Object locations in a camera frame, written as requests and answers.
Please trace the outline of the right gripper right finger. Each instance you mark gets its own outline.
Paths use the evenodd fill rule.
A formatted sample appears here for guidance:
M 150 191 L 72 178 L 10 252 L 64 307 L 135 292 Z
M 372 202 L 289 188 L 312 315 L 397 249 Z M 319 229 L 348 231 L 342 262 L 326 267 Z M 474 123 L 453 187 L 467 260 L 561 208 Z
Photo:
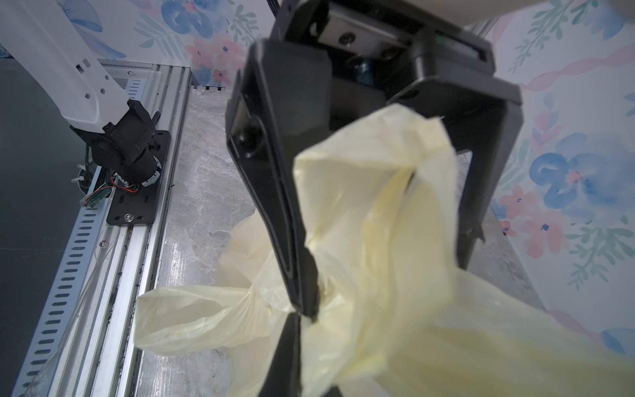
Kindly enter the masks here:
M 342 397 L 339 387 L 334 385 L 322 397 Z

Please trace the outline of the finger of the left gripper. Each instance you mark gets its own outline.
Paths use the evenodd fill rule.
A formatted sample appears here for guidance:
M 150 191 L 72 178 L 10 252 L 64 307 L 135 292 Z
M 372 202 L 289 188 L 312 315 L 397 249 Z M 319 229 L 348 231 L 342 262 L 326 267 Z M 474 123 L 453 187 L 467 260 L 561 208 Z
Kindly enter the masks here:
M 448 72 L 386 82 L 386 97 L 440 117 L 456 152 L 471 152 L 459 204 L 458 266 L 466 269 L 482 222 L 524 123 L 519 87 L 489 74 Z
M 330 134 L 331 78 L 326 51 L 261 40 L 226 112 L 228 150 L 265 222 L 289 300 L 308 318 L 318 314 L 318 271 L 304 246 L 294 158 Z

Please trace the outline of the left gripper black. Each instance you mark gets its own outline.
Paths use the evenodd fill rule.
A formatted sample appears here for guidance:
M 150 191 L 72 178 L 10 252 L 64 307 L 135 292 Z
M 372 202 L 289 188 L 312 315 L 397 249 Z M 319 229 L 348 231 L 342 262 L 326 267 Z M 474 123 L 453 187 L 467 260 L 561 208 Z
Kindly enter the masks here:
M 449 129 L 492 129 L 494 72 L 486 41 L 403 1 L 281 1 L 270 123 L 335 129 L 402 104 Z

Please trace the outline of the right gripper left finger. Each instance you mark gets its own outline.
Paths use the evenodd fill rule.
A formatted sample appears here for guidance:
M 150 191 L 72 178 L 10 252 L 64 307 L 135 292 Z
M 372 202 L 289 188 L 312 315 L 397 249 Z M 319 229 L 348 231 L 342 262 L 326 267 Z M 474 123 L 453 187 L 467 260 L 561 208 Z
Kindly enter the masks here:
M 298 397 L 301 389 L 301 316 L 291 313 L 258 396 Z

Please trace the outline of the yellow plastic bag fruit print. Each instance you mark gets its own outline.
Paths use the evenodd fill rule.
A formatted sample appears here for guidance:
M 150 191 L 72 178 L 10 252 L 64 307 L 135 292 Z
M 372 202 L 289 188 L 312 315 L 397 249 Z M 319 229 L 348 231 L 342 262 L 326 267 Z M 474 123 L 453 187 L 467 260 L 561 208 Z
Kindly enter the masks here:
M 302 324 L 305 396 L 631 396 L 634 364 L 456 266 L 456 154 L 440 119 L 399 104 L 296 156 L 320 307 Z M 134 342 L 162 356 L 226 347 L 255 396 L 292 311 L 261 215 L 238 223 L 216 286 L 137 301 Z

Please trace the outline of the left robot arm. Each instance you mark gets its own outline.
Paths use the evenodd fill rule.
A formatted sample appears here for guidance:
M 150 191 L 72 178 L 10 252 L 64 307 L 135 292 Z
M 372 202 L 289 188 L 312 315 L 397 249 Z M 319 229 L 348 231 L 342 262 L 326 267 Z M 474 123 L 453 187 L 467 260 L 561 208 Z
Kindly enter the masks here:
M 1 43 L 43 87 L 99 165 L 126 182 L 159 171 L 155 122 L 107 74 L 74 28 L 87 7 L 4 1 Z M 456 256 L 466 268 L 524 122 L 518 86 L 494 75 L 491 45 L 402 1 L 286 1 L 253 44 L 228 103 L 228 150 L 263 216 L 292 306 L 318 314 L 318 271 L 304 247 L 292 168 L 299 153 L 388 104 L 439 117 L 472 153 Z

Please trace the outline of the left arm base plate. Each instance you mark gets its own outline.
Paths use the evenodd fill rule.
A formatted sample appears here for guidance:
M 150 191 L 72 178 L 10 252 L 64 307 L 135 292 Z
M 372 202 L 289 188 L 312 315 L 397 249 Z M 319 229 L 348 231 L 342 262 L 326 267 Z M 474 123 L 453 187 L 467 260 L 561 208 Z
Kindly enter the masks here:
M 167 172 L 165 161 L 170 149 L 171 135 L 157 130 L 150 138 L 135 167 L 127 170 L 123 177 L 114 174 L 107 178 L 113 188 L 112 202 L 107 215 L 107 224 L 127 226 L 154 223 L 160 182 Z

